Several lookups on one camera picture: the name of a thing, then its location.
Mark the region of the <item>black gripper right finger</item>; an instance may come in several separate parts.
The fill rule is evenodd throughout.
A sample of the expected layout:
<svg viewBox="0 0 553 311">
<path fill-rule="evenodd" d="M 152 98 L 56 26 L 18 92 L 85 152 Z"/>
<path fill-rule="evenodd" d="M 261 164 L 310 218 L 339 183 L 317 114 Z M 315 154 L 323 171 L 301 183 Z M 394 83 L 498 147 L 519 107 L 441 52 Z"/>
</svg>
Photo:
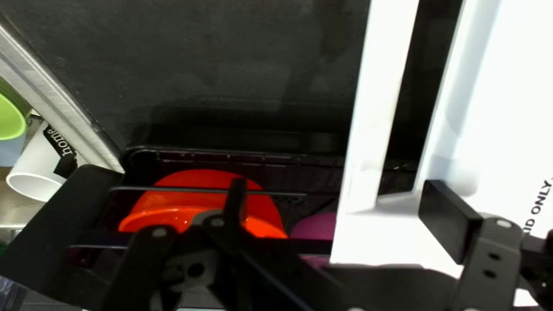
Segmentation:
<svg viewBox="0 0 553 311">
<path fill-rule="evenodd" d="M 465 261 L 482 223 L 482 216 L 441 180 L 424 183 L 419 218 L 455 263 Z"/>
</svg>

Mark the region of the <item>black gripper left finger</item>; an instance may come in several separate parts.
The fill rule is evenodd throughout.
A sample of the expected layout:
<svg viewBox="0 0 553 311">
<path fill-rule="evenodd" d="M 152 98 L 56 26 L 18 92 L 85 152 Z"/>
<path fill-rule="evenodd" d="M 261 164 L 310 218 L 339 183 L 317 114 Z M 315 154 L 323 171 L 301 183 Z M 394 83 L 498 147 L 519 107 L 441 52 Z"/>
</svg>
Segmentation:
<svg viewBox="0 0 553 311">
<path fill-rule="evenodd" d="M 223 207 L 223 221 L 228 228 L 237 228 L 241 225 L 246 193 L 247 193 L 247 181 L 244 178 L 235 178 L 230 183 L 225 207 Z"/>
</svg>

